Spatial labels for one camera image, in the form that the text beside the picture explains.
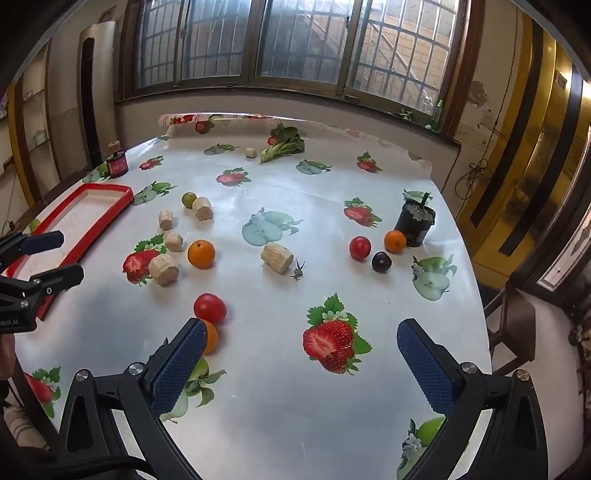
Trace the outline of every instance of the white floor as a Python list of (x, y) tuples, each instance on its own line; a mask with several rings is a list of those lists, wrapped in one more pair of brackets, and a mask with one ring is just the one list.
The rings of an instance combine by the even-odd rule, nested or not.
[[(535, 308), (535, 360), (522, 366), (534, 381), (542, 409), (548, 444), (548, 478), (562, 473), (578, 457), (583, 445), (583, 397), (576, 369), (579, 359), (567, 340), (571, 322), (558, 307), (524, 294)], [(486, 321), (493, 332), (499, 310)], [(503, 344), (495, 348), (492, 369), (515, 358)]]

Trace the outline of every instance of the green vegetable stalk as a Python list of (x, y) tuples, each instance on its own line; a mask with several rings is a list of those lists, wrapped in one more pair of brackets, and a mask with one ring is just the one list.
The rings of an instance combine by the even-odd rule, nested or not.
[(272, 147), (263, 150), (261, 162), (273, 160), (284, 155), (295, 155), (304, 151), (304, 141), (297, 132), (296, 127), (284, 127), (283, 124), (271, 130), (271, 136), (267, 141)]

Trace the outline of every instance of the person's hand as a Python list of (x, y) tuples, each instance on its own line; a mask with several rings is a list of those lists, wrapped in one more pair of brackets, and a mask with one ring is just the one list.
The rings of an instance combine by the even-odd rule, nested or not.
[(16, 359), (14, 335), (12, 333), (0, 335), (0, 380), (7, 380), (12, 376)]

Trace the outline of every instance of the metal window grille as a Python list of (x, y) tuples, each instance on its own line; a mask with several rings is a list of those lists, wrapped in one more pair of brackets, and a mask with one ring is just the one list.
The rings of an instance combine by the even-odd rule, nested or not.
[(261, 76), (336, 84), (353, 0), (278, 0), (263, 28)]
[(457, 0), (367, 0), (349, 86), (433, 113), (457, 4)]
[(172, 82), (181, 0), (144, 3), (138, 30), (136, 88)]
[(251, 0), (192, 0), (184, 36), (183, 79), (237, 76)]

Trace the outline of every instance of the black straw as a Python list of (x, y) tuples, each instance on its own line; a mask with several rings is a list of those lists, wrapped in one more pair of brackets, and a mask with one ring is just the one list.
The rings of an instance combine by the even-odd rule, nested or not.
[(425, 192), (425, 195), (423, 195), (423, 199), (421, 200), (421, 208), (425, 208), (425, 204), (427, 203), (428, 198), (429, 192)]

